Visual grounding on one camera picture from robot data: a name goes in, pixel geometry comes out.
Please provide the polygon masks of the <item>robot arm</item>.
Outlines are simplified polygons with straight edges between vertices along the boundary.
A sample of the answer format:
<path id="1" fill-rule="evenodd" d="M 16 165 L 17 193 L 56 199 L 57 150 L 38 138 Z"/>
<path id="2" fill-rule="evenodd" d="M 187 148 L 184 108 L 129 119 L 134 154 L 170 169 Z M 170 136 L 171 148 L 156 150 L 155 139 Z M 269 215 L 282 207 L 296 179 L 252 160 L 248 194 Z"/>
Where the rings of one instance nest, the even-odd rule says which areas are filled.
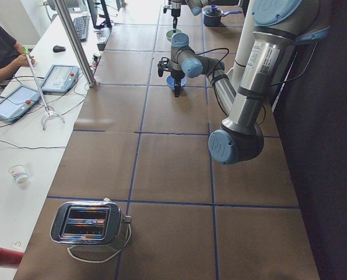
<path id="1" fill-rule="evenodd" d="M 187 0 L 185 1 L 187 6 L 189 7 L 191 13 L 194 16 L 199 15 L 202 12 L 202 8 L 210 4 L 212 1 L 210 0 Z M 170 3 L 171 16 L 173 17 L 173 30 L 176 32 L 178 18 L 181 15 L 181 0 L 172 0 Z"/>
<path id="2" fill-rule="evenodd" d="M 208 140 L 213 159 L 230 165 L 261 153 L 264 139 L 257 117 L 285 51 L 323 39 L 331 7 L 331 1 L 250 1 L 230 72 L 218 59 L 196 54 L 185 33 L 172 35 L 171 57 L 160 69 L 172 73 L 176 91 L 183 76 L 205 75 L 226 114 Z"/>

